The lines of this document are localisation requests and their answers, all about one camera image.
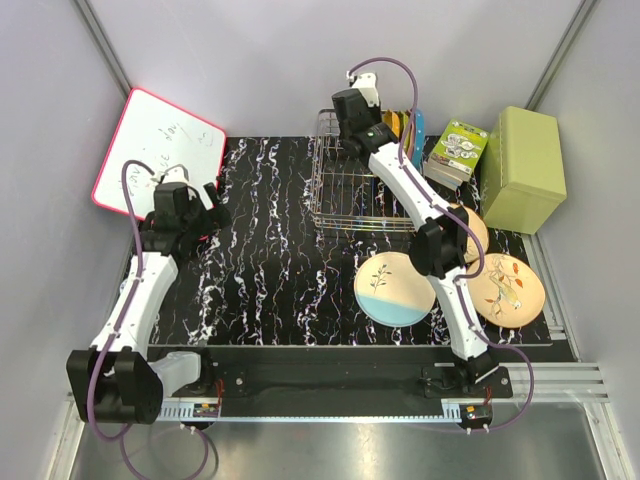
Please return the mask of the cream and blue plate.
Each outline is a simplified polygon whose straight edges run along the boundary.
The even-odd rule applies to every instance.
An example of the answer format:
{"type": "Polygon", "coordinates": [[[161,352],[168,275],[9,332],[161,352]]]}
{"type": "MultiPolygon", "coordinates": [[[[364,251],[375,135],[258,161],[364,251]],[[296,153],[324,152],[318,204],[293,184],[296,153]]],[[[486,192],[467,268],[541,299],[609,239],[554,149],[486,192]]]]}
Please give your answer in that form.
{"type": "Polygon", "coordinates": [[[354,293],[371,320],[391,328],[420,322],[436,303],[427,278],[400,252],[383,252],[367,259],[356,272],[354,293]]]}

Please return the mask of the beige leaf plate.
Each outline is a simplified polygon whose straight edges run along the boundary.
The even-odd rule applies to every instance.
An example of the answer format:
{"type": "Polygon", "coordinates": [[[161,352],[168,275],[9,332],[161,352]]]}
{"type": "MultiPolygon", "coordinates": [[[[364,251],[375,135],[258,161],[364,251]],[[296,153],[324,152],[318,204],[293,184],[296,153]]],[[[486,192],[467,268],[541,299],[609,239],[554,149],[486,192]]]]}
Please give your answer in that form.
{"type": "MultiPolygon", "coordinates": [[[[464,206],[465,211],[468,214],[469,217],[469,227],[471,229],[471,231],[474,233],[474,235],[478,238],[478,240],[480,241],[480,245],[482,247],[482,251],[484,253],[487,253],[488,249],[489,249],[489,232],[488,232],[488,228],[486,226],[486,224],[484,223],[484,221],[481,219],[481,217],[474,212],[472,209],[470,209],[469,207],[464,206]]],[[[467,237],[467,249],[464,255],[464,259],[465,259],[465,263],[466,264],[471,264],[474,261],[479,259],[479,249],[477,248],[476,243],[474,242],[474,240],[468,236],[467,237]]]]}

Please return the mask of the beige bird plate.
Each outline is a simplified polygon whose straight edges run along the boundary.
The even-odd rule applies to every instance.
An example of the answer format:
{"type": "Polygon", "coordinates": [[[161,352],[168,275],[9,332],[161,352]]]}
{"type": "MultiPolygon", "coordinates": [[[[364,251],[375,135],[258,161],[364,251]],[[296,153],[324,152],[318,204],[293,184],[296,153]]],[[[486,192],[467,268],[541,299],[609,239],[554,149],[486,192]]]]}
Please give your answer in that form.
{"type": "Polygon", "coordinates": [[[481,273],[468,280],[475,310],[491,324],[522,328],[541,313],[546,293],[536,273],[523,261],[503,253],[484,257],[481,273]]]}

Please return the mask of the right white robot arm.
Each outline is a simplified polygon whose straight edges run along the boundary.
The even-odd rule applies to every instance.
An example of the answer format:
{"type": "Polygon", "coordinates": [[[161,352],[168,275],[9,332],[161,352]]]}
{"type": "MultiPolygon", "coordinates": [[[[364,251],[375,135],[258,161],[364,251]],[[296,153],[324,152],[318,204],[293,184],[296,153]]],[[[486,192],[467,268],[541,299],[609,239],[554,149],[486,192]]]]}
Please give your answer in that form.
{"type": "Polygon", "coordinates": [[[409,215],[415,233],[409,249],[414,269],[436,293],[450,335],[454,366],[434,384],[476,396],[486,389],[498,362],[473,309],[464,255],[467,241],[479,242],[468,212],[438,196],[405,154],[402,143],[382,121],[379,104],[358,88],[335,93],[332,103],[342,146],[391,190],[409,215]]]}

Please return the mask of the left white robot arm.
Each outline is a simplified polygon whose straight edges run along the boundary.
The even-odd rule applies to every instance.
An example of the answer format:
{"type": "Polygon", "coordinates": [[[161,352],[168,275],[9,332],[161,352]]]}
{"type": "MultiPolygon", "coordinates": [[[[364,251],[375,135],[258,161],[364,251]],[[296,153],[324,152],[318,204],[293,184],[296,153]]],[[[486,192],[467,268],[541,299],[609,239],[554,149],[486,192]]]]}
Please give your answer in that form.
{"type": "Polygon", "coordinates": [[[204,206],[184,181],[156,186],[154,209],[135,230],[136,253],[124,289],[89,348],[70,353],[66,371],[81,419],[152,424],[163,401],[186,388],[196,396],[215,386],[206,355],[194,351],[148,358],[149,339],[166,294],[200,241],[229,222],[225,209],[204,206]]]}

